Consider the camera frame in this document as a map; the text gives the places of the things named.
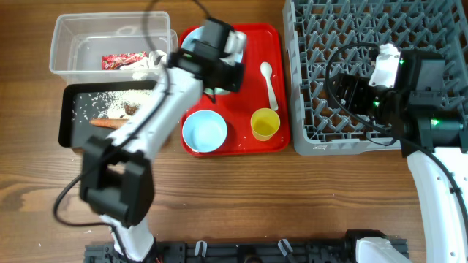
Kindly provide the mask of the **light blue plate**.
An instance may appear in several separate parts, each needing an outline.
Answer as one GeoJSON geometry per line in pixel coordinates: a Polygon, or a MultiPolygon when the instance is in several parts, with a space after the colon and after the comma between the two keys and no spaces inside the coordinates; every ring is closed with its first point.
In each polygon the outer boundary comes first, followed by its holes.
{"type": "MultiPolygon", "coordinates": [[[[195,48],[195,40],[201,38],[203,32],[203,27],[198,27],[188,33],[188,35],[184,38],[181,48],[193,51],[195,48]]],[[[243,53],[236,53],[234,56],[234,61],[237,63],[241,63],[243,58],[243,53]]]]}

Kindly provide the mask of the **white tissue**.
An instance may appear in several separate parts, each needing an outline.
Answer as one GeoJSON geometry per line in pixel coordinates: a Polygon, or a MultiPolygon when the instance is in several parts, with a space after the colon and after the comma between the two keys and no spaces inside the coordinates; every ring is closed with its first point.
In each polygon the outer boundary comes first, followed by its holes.
{"type": "Polygon", "coordinates": [[[161,50],[151,51],[141,60],[121,66],[120,70],[133,71],[133,80],[145,80],[150,72],[158,73],[167,62],[167,54],[161,50]]]}

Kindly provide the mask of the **white plastic spoon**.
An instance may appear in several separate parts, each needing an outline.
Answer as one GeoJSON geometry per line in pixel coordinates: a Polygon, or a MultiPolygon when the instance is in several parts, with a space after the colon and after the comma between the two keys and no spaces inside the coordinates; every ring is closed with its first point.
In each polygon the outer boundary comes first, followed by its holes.
{"type": "Polygon", "coordinates": [[[276,95],[275,95],[273,85],[271,82],[271,76],[273,74],[272,67],[267,61],[264,61],[260,65],[260,71],[261,71],[262,76],[265,78],[270,108],[274,111],[277,111],[279,109],[279,106],[278,106],[276,95]]]}

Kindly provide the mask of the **light blue bowl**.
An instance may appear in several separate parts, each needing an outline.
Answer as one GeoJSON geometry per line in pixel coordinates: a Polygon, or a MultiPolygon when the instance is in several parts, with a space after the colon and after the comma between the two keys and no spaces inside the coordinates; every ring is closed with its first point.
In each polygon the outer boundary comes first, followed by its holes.
{"type": "Polygon", "coordinates": [[[227,123],[213,110],[198,110],[184,121],[182,137],[192,151],[210,153],[227,139],[227,123]]]}

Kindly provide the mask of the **yellow plastic cup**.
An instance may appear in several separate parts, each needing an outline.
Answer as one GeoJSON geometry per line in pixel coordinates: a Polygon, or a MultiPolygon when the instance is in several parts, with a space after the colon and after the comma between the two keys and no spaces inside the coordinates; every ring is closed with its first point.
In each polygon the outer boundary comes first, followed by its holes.
{"type": "Polygon", "coordinates": [[[260,108],[252,114],[250,124],[256,140],[268,141],[278,132],[281,120],[276,111],[270,108],[260,108]]]}

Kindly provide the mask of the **brown food scrap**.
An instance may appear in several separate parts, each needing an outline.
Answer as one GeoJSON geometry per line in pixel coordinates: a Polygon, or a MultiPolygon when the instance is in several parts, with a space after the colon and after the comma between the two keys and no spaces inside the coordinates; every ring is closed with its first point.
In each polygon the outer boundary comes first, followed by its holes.
{"type": "Polygon", "coordinates": [[[138,106],[125,105],[124,111],[127,115],[134,115],[138,111],[138,106]]]}

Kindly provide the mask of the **red snack wrapper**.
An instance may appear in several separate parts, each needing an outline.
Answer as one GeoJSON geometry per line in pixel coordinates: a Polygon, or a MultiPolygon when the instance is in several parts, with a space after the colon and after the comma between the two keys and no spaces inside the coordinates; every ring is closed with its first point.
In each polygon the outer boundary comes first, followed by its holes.
{"type": "Polygon", "coordinates": [[[141,61],[147,56],[147,52],[106,55],[102,57],[102,70],[119,69],[122,66],[141,61]]]}

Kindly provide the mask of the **white rice pile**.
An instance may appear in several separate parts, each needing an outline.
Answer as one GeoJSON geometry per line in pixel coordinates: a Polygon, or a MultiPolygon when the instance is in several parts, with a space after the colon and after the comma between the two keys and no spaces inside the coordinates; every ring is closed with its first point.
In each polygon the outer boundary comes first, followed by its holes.
{"type": "Polygon", "coordinates": [[[125,105],[138,106],[147,102],[152,90],[125,90],[79,93],[72,99],[72,120],[90,121],[96,118],[128,118],[125,105]]]}

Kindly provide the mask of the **orange carrot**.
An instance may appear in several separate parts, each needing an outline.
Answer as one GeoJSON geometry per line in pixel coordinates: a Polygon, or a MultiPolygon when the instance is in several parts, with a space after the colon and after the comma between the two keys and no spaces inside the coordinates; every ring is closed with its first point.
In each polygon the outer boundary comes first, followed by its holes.
{"type": "Polygon", "coordinates": [[[109,129],[120,129],[127,123],[128,119],[116,119],[116,118],[96,118],[91,119],[89,123],[92,126],[98,126],[109,129]]]}

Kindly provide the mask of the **mint green bowl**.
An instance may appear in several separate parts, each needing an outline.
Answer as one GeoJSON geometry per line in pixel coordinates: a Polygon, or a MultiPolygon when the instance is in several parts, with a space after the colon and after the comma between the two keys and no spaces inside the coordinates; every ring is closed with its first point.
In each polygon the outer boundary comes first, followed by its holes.
{"type": "Polygon", "coordinates": [[[205,94],[208,94],[208,95],[214,95],[214,94],[215,94],[216,96],[218,96],[218,95],[227,95],[227,94],[230,93],[229,91],[226,91],[226,90],[224,90],[224,89],[222,89],[222,88],[214,88],[214,89],[205,88],[205,89],[203,90],[203,92],[204,92],[205,94]]]}

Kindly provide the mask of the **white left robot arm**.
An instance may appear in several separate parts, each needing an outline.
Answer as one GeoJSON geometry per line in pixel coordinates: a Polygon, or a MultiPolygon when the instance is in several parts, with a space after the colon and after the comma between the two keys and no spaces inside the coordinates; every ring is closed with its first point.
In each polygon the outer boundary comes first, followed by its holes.
{"type": "Polygon", "coordinates": [[[60,224],[76,225],[59,215],[59,205],[79,185],[81,200],[100,217],[96,226],[110,229],[113,242],[86,246],[85,262],[157,262],[146,218],[154,200],[152,162],[205,90],[239,92],[245,66],[235,56],[246,42],[245,33],[206,12],[193,50],[180,48],[161,65],[151,101],[106,138],[91,136],[83,145],[82,170],[57,196],[52,213],[60,224]]]}

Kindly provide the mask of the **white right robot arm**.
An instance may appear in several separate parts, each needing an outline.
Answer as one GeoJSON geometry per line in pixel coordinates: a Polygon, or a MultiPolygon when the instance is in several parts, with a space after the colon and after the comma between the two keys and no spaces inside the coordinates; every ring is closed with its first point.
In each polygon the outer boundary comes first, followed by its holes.
{"type": "Polygon", "coordinates": [[[371,77],[325,73],[328,101],[401,144],[415,182],[428,262],[467,260],[467,121],[443,106],[445,58],[367,44],[371,77]]]}

